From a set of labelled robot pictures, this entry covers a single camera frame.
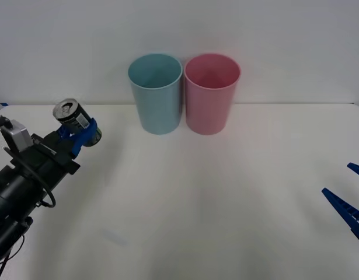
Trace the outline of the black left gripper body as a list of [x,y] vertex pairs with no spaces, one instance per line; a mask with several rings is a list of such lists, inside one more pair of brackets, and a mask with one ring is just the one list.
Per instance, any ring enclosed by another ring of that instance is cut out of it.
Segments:
[[53,190],[67,174],[74,174],[80,165],[74,161],[71,152],[72,141],[60,140],[57,132],[53,131],[44,138],[32,134],[33,144],[22,150],[14,149],[12,163],[23,169],[35,182],[45,183]]

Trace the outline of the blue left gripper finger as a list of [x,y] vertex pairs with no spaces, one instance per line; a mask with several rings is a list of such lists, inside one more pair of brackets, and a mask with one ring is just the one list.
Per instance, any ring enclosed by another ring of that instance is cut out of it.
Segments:
[[70,136],[69,140],[72,142],[71,153],[79,155],[83,146],[90,147],[98,143],[98,127],[94,118],[90,120],[90,124],[86,129],[83,129],[78,134]]
[[57,129],[57,134],[58,134],[58,141],[57,143],[63,143],[65,141],[74,143],[76,141],[76,133],[74,132],[74,130],[66,125],[61,125],[59,127],[59,129]]

